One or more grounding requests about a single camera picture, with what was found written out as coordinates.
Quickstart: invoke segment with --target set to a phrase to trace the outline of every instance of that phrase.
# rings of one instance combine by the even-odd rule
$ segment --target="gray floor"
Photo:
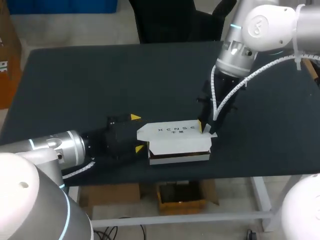
[[[198,10],[211,13],[219,0],[195,0]],[[285,0],[282,5],[297,6],[303,0]],[[233,12],[225,21],[222,38],[228,31]],[[23,47],[22,67],[31,50],[37,48],[138,44],[138,33],[133,10],[128,0],[119,0],[115,14],[59,14],[59,15],[15,15],[12,16]],[[0,128],[7,111],[0,110]],[[288,177],[265,177],[266,187],[272,200],[283,189]],[[217,179],[220,206],[209,204],[209,212],[255,210],[251,185],[246,178]],[[143,199],[139,204],[97,206],[95,219],[119,218],[123,216],[155,216],[158,214],[154,199]],[[215,223],[185,223],[149,225],[146,227],[149,240],[243,240],[246,230],[259,232],[260,240],[284,240],[281,229],[263,233],[256,221],[228,221]],[[117,239],[141,240],[139,227],[120,227]]]

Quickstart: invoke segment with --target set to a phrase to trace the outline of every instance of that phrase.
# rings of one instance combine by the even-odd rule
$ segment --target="table leg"
[[[301,179],[302,175],[292,175],[289,181],[284,186],[279,197],[271,207],[271,218],[266,218],[262,220],[262,227],[265,232],[273,232],[275,229],[279,228],[281,225],[281,207],[282,203],[289,192],[289,190]]]

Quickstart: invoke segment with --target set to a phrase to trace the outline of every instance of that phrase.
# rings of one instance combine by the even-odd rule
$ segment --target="black power cord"
[[[130,219],[130,217],[120,217],[120,219]],[[147,240],[146,231],[145,231],[145,229],[144,229],[144,226],[140,225],[140,227],[141,227],[142,232],[143,232],[143,240]],[[98,230],[93,230],[93,232],[99,236],[100,240],[115,240],[115,239],[116,239],[116,236],[117,236],[117,234],[118,234],[118,226],[113,226],[113,227],[111,228],[111,231],[110,231],[109,233],[107,233],[108,229],[109,229],[109,227],[107,227],[107,228],[104,230],[104,232],[98,231]],[[111,236],[111,233],[112,233],[114,230],[115,230],[115,233],[114,233],[113,238],[111,239],[110,236]]]

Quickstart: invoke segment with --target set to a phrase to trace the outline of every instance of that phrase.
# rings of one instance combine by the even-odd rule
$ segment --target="orange box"
[[[0,1],[0,62],[6,62],[0,72],[0,109],[11,105],[22,76],[20,68],[22,47],[10,19],[6,1]]]

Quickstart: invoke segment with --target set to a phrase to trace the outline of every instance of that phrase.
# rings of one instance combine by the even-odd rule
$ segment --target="black chair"
[[[194,0],[129,0],[141,44],[219,41],[237,0],[222,0],[212,14]]]

